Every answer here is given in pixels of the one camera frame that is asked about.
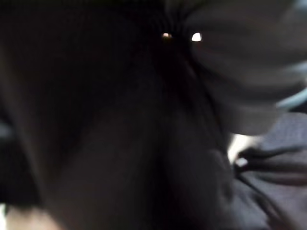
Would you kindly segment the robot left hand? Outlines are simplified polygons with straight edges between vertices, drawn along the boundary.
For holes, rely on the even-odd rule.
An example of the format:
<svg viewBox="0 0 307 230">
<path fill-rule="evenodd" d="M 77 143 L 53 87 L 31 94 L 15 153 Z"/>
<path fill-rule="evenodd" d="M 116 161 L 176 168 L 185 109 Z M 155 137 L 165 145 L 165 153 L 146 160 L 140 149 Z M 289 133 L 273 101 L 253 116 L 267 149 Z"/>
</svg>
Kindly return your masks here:
<svg viewBox="0 0 307 230">
<path fill-rule="evenodd" d="M 167 0 L 223 125 L 258 136 L 307 99 L 304 0 Z"/>
</svg>

